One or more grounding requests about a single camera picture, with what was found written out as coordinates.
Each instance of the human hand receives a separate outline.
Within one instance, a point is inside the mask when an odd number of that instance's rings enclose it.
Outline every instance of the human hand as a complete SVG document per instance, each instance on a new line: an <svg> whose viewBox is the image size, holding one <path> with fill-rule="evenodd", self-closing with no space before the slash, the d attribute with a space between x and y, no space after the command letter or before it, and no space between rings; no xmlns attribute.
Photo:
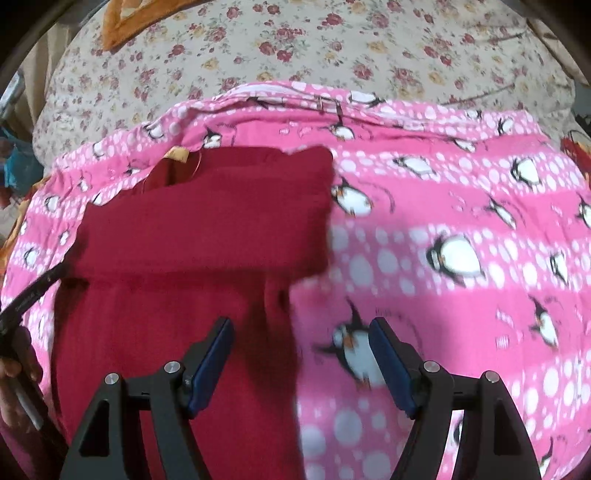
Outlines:
<svg viewBox="0 0 591 480"><path fill-rule="evenodd" d="M18 352L24 354L21 358L22 364L10 358L0 357L0 415L9 428L30 431L33 425L13 392L10 379L18 377L24 368L28 377L39 383L43 377L43 369L31 345L29 331L25 327L19 327L14 335L13 345Z"/></svg>

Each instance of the red towel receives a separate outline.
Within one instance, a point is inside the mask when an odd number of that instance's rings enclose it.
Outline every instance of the red towel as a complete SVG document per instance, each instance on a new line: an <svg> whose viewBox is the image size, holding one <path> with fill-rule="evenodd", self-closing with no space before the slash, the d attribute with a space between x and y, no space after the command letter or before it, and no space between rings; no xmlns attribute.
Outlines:
<svg viewBox="0 0 591 480"><path fill-rule="evenodd" d="M187 183L89 205L68 257L74 278L56 298L52 372L68 439L106 374L150 374L227 316L232 354L191 423L205 462L214 480L302 480L288 287L327 267L332 180L321 147L220 148L203 151Z"/></svg>

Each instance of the penguin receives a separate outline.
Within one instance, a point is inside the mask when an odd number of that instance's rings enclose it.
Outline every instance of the penguin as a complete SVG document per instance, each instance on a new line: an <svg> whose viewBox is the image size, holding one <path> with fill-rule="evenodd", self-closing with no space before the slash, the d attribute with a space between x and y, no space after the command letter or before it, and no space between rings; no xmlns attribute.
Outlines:
<svg viewBox="0 0 591 480"><path fill-rule="evenodd" d="M474 247L464 235L440 235L426 252L431 268L456 284L466 287L464 278L485 276Z"/></svg>
<svg viewBox="0 0 591 480"><path fill-rule="evenodd" d="M542 457L540 460L540 477L544 478L546 472L548 471L548 467L550 466L550 460L552 458L552 451L554 450L554 437L550 437L550 448L548 452Z"/></svg>
<svg viewBox="0 0 591 480"><path fill-rule="evenodd" d="M533 158L516 158L511 166L511 176L531 189L542 183Z"/></svg>
<svg viewBox="0 0 591 480"><path fill-rule="evenodd" d="M329 346L315 346L317 352L334 355L341 367L355 380L357 388L371 389L385 385L384 377L369 346L369 327L363 324L353 302L349 323L341 323L332 334Z"/></svg>
<svg viewBox="0 0 591 480"><path fill-rule="evenodd" d="M60 198L57 195L50 195L45 199L45 208L48 212L55 212L60 203Z"/></svg>
<svg viewBox="0 0 591 480"><path fill-rule="evenodd" d="M453 139L453 142L458 148L461 148L464 152L474 153L476 151L476 145L468 140L461 140L459 138Z"/></svg>
<svg viewBox="0 0 591 480"><path fill-rule="evenodd" d="M212 131L209 127L207 129L207 135L203 138L203 148L219 148L222 146L222 136Z"/></svg>
<svg viewBox="0 0 591 480"><path fill-rule="evenodd" d="M340 185L333 185L330 190L333 200L347 215L367 217L374 207L372 201L361 190L352 187L345 177L340 179Z"/></svg>
<svg viewBox="0 0 591 480"><path fill-rule="evenodd" d="M470 120L482 120L482 110L466 110L466 116Z"/></svg>
<svg viewBox="0 0 591 480"><path fill-rule="evenodd" d="M513 130L513 125L515 125L515 120L512 118L501 118L499 120L499 124L496 127L496 131L498 132L499 136L505 135Z"/></svg>
<svg viewBox="0 0 591 480"><path fill-rule="evenodd" d="M39 252L37 250L35 250L34 248L30 248L22 256L22 259L24 260L26 266L28 266L29 268L32 268L35 265L35 262L37 261L38 256L39 256Z"/></svg>
<svg viewBox="0 0 591 480"><path fill-rule="evenodd" d="M102 141L92 144L92 154L95 156L95 158L101 158L105 156Z"/></svg>
<svg viewBox="0 0 591 480"><path fill-rule="evenodd" d="M61 246L64 246L66 244L66 242L68 241L68 239L70 238L70 231L69 230L64 230L60 236L57 238L58 243Z"/></svg>
<svg viewBox="0 0 591 480"><path fill-rule="evenodd" d="M102 192L97 193L95 196L92 197L91 202L94 203L95 205L102 205L102 201L103 201L103 194Z"/></svg>
<svg viewBox="0 0 591 480"><path fill-rule="evenodd" d="M375 93L358 92L357 90L351 90L349 94L349 103L357 103L365 105L367 108L373 108L374 106L384 103L386 100L379 98Z"/></svg>
<svg viewBox="0 0 591 480"><path fill-rule="evenodd" d="M558 333L548 310L531 295L528 297L535 305L535 325L530 326L530 331L539 333L544 343L550 348L554 350L558 349Z"/></svg>
<svg viewBox="0 0 591 480"><path fill-rule="evenodd" d="M162 130L162 125L159 121L145 125L144 130L152 140L158 140L164 136L164 131Z"/></svg>
<svg viewBox="0 0 591 480"><path fill-rule="evenodd" d="M489 195L489 204L484 207L484 210L487 212L492 212L496 214L506 226L515 230L517 228L517 222L515 221L515 217L511 215L511 213L503 207L499 202L497 202L493 197Z"/></svg>
<svg viewBox="0 0 591 480"><path fill-rule="evenodd" d="M435 173L429 166L426 158L423 157L400 157L392 160L394 165L406 168L422 179L424 176Z"/></svg>
<svg viewBox="0 0 591 480"><path fill-rule="evenodd" d="M566 268L566 256L564 252L558 252L550 257L550 269L565 285L569 284L569 271Z"/></svg>
<svg viewBox="0 0 591 480"><path fill-rule="evenodd" d="M579 214L576 218L583 221L587 228L591 228L591 205L585 202L583 196L578 193L581 203L579 203Z"/></svg>

